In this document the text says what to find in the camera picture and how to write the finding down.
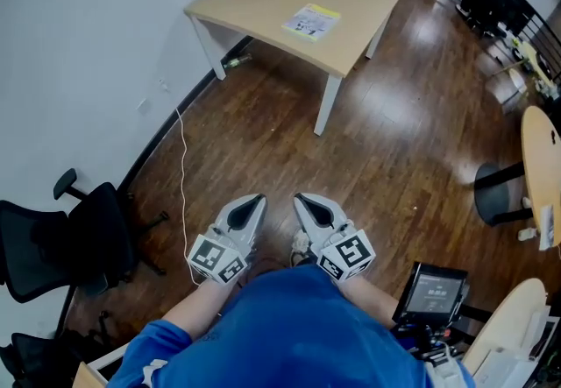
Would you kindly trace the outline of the small round yellow table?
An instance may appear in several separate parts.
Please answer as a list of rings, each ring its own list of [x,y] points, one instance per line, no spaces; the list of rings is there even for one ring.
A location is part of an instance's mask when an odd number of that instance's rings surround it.
[[[542,55],[525,40],[511,39],[511,46],[511,52],[515,59],[512,67],[525,69],[536,84],[537,91],[546,98],[556,101],[561,93],[558,85],[553,81],[549,65]]]

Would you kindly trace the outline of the black monitor mount rig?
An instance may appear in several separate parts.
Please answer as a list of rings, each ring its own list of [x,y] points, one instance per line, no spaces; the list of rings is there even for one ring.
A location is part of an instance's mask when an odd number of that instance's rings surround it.
[[[446,352],[454,359],[462,357],[475,337],[454,328],[432,328],[429,325],[402,324],[391,329],[398,343],[415,359],[438,366]]]

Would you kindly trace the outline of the black framed monitor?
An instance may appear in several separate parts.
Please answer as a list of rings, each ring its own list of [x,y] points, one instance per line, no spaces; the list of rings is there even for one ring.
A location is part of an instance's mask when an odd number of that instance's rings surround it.
[[[414,262],[393,321],[399,326],[448,326],[469,290],[467,277],[463,270]]]

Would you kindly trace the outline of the black table pedestal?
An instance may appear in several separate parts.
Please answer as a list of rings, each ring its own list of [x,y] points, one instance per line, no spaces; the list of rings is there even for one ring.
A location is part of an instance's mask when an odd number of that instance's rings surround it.
[[[473,194],[475,207],[485,224],[494,227],[533,217],[531,208],[509,210],[508,182],[524,174],[522,161],[503,169],[492,163],[485,163],[479,167],[473,182]]]

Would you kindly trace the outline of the yellow and grey book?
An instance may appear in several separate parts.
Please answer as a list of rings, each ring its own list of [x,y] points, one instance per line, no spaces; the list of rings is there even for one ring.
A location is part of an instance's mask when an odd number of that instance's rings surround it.
[[[312,42],[327,34],[341,18],[336,11],[327,10],[317,4],[307,4],[296,12],[281,27]]]

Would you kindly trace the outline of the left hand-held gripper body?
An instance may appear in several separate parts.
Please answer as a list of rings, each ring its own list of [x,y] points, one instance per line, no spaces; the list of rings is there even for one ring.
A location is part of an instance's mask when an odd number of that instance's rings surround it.
[[[197,236],[188,254],[188,264],[206,279],[227,286],[249,266],[256,236],[252,225],[233,229],[211,224],[204,234]]]

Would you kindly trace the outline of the white box device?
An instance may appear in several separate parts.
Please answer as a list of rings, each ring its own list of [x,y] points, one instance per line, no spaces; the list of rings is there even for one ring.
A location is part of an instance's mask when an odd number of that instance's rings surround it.
[[[490,350],[473,375],[476,388],[523,388],[556,332],[560,318],[545,306],[530,317],[519,349]]]

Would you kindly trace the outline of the light wooden table white legs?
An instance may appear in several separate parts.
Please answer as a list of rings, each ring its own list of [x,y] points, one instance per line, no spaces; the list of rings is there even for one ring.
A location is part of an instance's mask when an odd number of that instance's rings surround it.
[[[360,57],[372,58],[399,0],[195,0],[185,8],[219,80],[226,77],[218,43],[209,26],[218,25],[258,39],[307,61],[328,75],[314,132],[321,135],[341,82]],[[314,3],[340,18],[325,36],[306,40],[283,28],[298,10]]]

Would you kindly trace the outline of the light wood side desk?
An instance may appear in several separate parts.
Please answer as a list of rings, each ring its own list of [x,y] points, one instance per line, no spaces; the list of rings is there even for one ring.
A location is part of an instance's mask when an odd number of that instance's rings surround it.
[[[72,388],[105,388],[108,380],[100,370],[121,359],[128,346],[129,344],[126,343],[91,363],[81,362],[75,374]]]

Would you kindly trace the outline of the person's right forearm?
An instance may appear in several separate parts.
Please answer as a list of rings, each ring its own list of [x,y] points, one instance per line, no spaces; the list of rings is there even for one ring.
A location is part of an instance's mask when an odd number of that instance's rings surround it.
[[[393,316],[398,307],[397,299],[361,275],[337,282],[336,285],[346,299],[381,325],[388,329],[395,326]]]

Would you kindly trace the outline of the person's blue shirt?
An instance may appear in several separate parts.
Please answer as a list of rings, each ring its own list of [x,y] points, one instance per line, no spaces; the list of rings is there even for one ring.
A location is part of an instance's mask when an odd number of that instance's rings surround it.
[[[432,388],[425,362],[336,283],[307,264],[234,286],[195,341],[152,321],[107,388]]]

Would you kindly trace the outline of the pale wooden table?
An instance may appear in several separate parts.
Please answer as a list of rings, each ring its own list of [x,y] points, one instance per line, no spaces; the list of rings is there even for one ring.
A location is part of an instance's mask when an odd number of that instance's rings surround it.
[[[490,351],[503,349],[517,357],[528,357],[533,344],[526,337],[535,337],[532,325],[546,310],[547,293],[540,279],[526,279],[518,284],[494,310],[489,320],[465,353],[463,365],[475,377]]]

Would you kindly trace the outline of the person's right shoe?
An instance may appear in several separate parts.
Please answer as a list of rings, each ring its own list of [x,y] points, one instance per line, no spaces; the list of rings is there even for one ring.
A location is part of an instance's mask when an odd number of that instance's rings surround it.
[[[309,245],[309,237],[302,229],[298,229],[293,237],[289,258],[292,268],[315,262],[315,255]]]

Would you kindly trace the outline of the black office chair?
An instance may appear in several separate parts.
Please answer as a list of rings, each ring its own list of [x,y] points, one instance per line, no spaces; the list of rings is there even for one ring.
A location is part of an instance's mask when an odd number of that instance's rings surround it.
[[[158,276],[166,273],[138,242],[168,213],[134,227],[126,210],[132,194],[120,194],[109,182],[86,194],[74,186],[76,180],[69,169],[53,188],[54,199],[68,194],[78,200],[70,213],[0,201],[0,286],[19,303],[63,286],[101,294],[129,281],[139,263]]]

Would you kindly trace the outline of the glass bottle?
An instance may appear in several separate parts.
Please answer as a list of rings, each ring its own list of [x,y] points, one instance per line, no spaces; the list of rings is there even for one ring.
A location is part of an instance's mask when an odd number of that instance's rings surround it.
[[[223,67],[224,69],[232,69],[235,67],[239,67],[251,60],[252,60],[252,55],[250,53],[246,53],[236,58],[232,58],[228,60],[226,63],[223,64]]]

